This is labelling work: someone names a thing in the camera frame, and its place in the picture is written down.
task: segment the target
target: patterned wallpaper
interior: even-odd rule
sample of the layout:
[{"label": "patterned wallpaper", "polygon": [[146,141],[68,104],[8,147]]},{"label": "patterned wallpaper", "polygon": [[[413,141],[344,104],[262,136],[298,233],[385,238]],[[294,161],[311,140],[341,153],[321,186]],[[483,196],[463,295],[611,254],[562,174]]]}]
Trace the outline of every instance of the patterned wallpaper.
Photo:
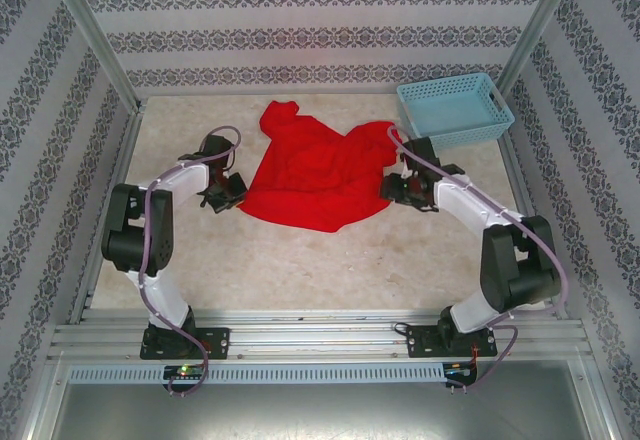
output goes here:
[{"label": "patterned wallpaper", "polygon": [[640,438],[639,19],[638,0],[562,0],[511,100],[529,194],[555,220],[569,313],[585,321],[624,438]]},{"label": "patterned wallpaper", "polygon": [[539,0],[88,0],[142,97],[497,77]]},{"label": "patterned wallpaper", "polygon": [[65,323],[128,123],[61,0],[0,0],[0,439]]}]

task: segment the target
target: black mounting plate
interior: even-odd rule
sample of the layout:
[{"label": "black mounting plate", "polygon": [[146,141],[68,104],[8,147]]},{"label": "black mounting plate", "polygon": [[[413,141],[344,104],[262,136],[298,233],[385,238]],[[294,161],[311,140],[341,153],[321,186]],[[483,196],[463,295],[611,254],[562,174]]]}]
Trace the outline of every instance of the black mounting plate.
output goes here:
[{"label": "black mounting plate", "polygon": [[456,336],[447,348],[436,325],[409,325],[404,332],[409,358],[471,357],[474,346],[478,357],[498,354],[493,332],[488,328]]},{"label": "black mounting plate", "polygon": [[[197,328],[196,338],[202,342],[210,360],[226,360],[229,353],[228,328]],[[187,356],[178,356],[175,352],[165,352],[152,347],[153,342],[143,341],[140,347],[142,360],[202,360],[200,349],[194,348]]]}]

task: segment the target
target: white floor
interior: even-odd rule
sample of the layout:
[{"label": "white floor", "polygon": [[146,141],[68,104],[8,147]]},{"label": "white floor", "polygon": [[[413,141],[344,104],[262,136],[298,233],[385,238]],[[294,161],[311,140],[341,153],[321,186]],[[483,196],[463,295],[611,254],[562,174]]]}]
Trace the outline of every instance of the white floor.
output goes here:
[{"label": "white floor", "polygon": [[[247,185],[269,139],[258,120],[271,100],[294,100],[340,133],[399,120],[395,95],[154,97],[148,102],[128,183],[153,179],[198,149],[216,126],[243,134],[234,171]],[[233,141],[231,133],[228,138]],[[475,184],[515,203],[496,142],[447,150]],[[187,302],[211,309],[441,309],[479,286],[480,240],[448,213],[391,205],[336,234],[272,225],[234,209],[215,215],[192,198],[175,214],[170,269]],[[137,289],[104,263],[91,308],[140,308]]]}]

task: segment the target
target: blue plastic basket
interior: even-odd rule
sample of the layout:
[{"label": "blue plastic basket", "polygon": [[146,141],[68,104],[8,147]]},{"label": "blue plastic basket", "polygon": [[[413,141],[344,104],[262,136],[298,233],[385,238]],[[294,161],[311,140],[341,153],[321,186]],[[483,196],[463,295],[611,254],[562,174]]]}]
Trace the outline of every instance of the blue plastic basket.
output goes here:
[{"label": "blue plastic basket", "polygon": [[398,97],[408,133],[435,150],[497,140],[514,121],[486,73],[400,85]]}]

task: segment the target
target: white robotic arm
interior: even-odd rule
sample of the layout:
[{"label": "white robotic arm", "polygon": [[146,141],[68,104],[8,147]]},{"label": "white robotic arm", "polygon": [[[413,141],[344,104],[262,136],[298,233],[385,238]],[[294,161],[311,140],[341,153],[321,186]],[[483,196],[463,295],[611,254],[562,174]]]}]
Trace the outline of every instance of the white robotic arm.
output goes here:
[{"label": "white robotic arm", "polygon": [[[229,156],[219,155],[229,151],[231,146],[224,137],[209,135],[200,152],[180,157],[176,167],[156,180],[158,183],[151,192],[149,219],[144,218],[144,198],[148,184],[119,184],[111,194],[102,239],[102,254],[118,270],[123,271],[134,285],[144,288],[147,301],[155,310],[149,312],[150,326],[164,332],[161,334],[169,338],[173,332],[159,316],[183,329],[188,328],[186,323],[193,323],[195,328],[193,315],[189,317],[189,305],[180,295],[171,273],[167,271],[173,253],[173,212],[194,195],[202,195],[204,200],[201,206],[208,203],[216,213],[231,208],[244,199],[246,187],[242,178],[237,173],[229,176]],[[216,156],[220,158],[206,161],[207,158]],[[205,159],[205,162],[199,163],[201,159]],[[139,218],[143,218],[145,223],[150,221],[151,226],[149,262],[142,282],[140,269],[144,228],[129,223],[130,220]]]},{"label": "white robotic arm", "polygon": [[[423,212],[446,210],[482,239],[480,289],[443,311],[452,330],[459,334],[478,331],[505,312],[560,292],[561,282],[549,257],[505,217],[520,221],[553,250],[551,229],[544,218],[510,211],[475,187],[458,166],[440,166],[429,138],[411,140],[403,147],[451,178],[404,155],[405,173],[385,177],[381,196]],[[516,250],[526,258],[518,260]]]}]

